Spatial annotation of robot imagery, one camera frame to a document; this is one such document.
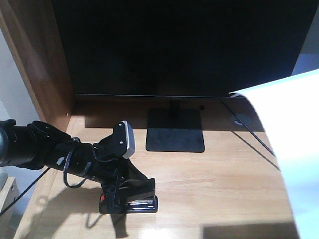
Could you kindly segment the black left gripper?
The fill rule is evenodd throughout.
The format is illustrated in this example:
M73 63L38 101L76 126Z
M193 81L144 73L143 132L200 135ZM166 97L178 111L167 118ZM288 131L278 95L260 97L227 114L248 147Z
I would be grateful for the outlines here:
M121 203L119 187L122 171L117 162L124 160L111 152L111 136L98 143L83 143L71 137L47 139L46 166L63 172L64 184L71 188L80 187L83 182L71 185L68 174L98 182L102 186L101 214L122 214L125 207Z

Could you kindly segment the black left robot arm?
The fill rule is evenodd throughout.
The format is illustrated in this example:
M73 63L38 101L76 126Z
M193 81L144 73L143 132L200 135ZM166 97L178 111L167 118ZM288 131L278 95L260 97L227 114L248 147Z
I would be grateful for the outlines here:
M153 196L145 192L147 177L130 161L134 152L134 133L126 121L117 123L111 135L94 144L42 121L26 126L17 126L14 119L0 123L1 166L53 168L63 173L65 186L73 189L82 183L70 184L68 175L98 182L101 214L141 212L142 201Z

